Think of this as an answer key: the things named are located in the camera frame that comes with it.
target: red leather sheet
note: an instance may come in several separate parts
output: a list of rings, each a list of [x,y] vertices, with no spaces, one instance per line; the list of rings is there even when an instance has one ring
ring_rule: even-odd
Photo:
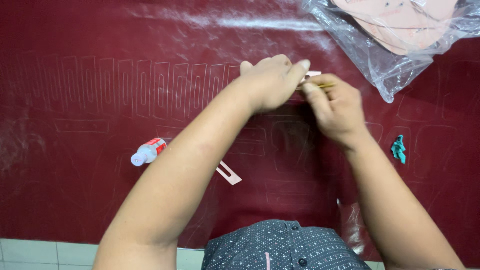
[[[360,89],[385,149],[404,135],[400,175],[460,258],[480,266],[480,40],[461,40],[392,104],[296,1],[18,1],[0,7],[0,236],[98,243],[144,167],[140,144],[175,137],[242,60],[308,58]],[[348,165],[299,96],[252,117],[179,246],[265,219],[335,228],[380,259]]]

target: patterned shirt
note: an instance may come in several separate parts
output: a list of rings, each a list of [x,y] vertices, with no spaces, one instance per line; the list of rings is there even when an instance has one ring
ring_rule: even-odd
[[[212,239],[202,270],[368,270],[333,229],[268,220]]]

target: green cloth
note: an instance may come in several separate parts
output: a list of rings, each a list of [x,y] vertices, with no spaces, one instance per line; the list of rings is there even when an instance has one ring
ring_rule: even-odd
[[[396,159],[399,159],[403,164],[405,164],[405,159],[407,159],[407,157],[403,153],[403,151],[405,151],[405,146],[403,146],[402,139],[403,135],[399,135],[396,138],[396,142],[394,142],[392,145],[392,152]]]

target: wrist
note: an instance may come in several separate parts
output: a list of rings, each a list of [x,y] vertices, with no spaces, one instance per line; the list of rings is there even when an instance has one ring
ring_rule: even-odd
[[[342,143],[346,154],[362,151],[364,148],[369,148],[372,144],[377,145],[377,142],[366,127],[350,134],[349,138]]]
[[[227,103],[229,106],[235,106],[235,108],[246,112],[250,116],[257,111],[258,106],[252,98],[242,91],[240,85],[232,83],[223,89],[220,94],[225,99],[222,102]]]
[[[222,92],[231,100],[233,106],[239,106],[254,115],[261,107],[257,98],[249,94],[243,84],[235,81],[229,84]]]

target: floor tile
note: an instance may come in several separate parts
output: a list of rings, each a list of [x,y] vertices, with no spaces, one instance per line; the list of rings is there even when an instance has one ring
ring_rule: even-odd
[[[200,270],[205,252],[203,250],[177,249],[177,269]]]
[[[55,242],[3,238],[0,242],[5,261],[58,263]]]
[[[59,264],[93,265],[98,245],[57,242]]]
[[[58,270],[56,264],[27,263],[27,262],[5,262],[5,270]]]
[[[365,263],[370,267],[372,270],[377,270],[378,268],[378,261],[365,261]]]
[[[59,270],[92,270],[91,266],[60,264]]]

